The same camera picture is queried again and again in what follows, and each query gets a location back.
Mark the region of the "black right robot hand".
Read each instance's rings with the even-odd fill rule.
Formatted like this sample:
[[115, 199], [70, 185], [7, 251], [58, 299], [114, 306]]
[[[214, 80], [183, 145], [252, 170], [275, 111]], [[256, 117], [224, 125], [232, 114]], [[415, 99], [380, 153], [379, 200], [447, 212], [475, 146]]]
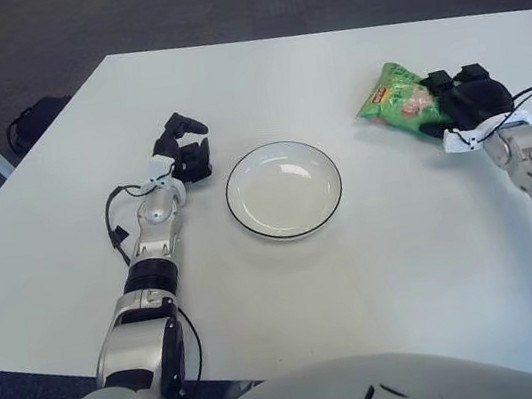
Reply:
[[421, 124], [419, 131], [433, 138], [443, 138], [446, 130], [472, 130], [490, 117], [509, 113], [514, 100], [509, 90], [492, 79], [479, 64], [463, 66], [451, 77], [444, 70], [429, 72], [421, 81], [445, 118]]

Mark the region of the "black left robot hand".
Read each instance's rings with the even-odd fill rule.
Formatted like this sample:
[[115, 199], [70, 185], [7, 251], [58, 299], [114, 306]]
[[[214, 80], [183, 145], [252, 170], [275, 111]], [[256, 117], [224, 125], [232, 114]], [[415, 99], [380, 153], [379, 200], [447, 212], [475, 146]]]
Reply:
[[[198, 120], [173, 113], [164, 124], [164, 131], [153, 147], [153, 156], [165, 156], [174, 161], [172, 177], [182, 183], [194, 183], [212, 174], [208, 127]], [[202, 135], [200, 142], [180, 145], [185, 134]]]

